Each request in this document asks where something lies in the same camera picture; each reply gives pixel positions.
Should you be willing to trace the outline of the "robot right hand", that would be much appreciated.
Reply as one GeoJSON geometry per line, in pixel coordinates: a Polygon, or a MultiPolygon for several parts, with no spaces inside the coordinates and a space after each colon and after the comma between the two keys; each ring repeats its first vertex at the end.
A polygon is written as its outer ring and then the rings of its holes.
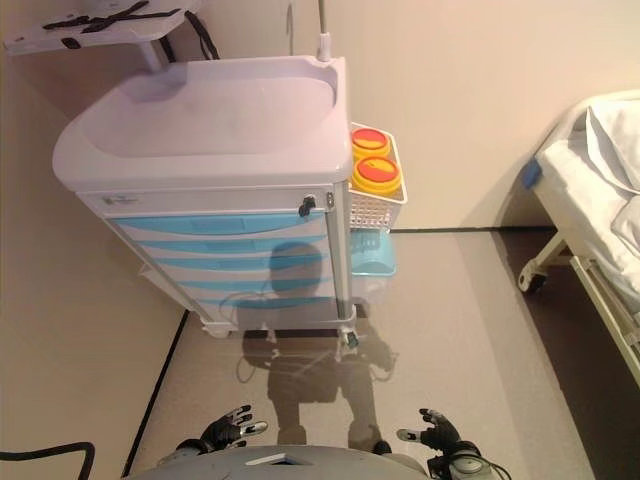
{"type": "Polygon", "coordinates": [[[444,414],[430,408],[420,408],[419,414],[427,426],[420,431],[398,429],[396,436],[399,440],[420,443],[445,456],[479,453],[475,444],[461,438],[456,427],[444,414]]]}

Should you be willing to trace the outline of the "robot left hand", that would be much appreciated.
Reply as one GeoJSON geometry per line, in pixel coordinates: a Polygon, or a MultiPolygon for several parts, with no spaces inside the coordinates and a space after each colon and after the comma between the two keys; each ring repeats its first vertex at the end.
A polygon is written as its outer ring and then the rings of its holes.
{"type": "Polygon", "coordinates": [[[268,429],[264,420],[254,420],[250,405],[242,405],[212,422],[200,439],[210,451],[245,446],[248,437],[260,435],[268,429]]]}

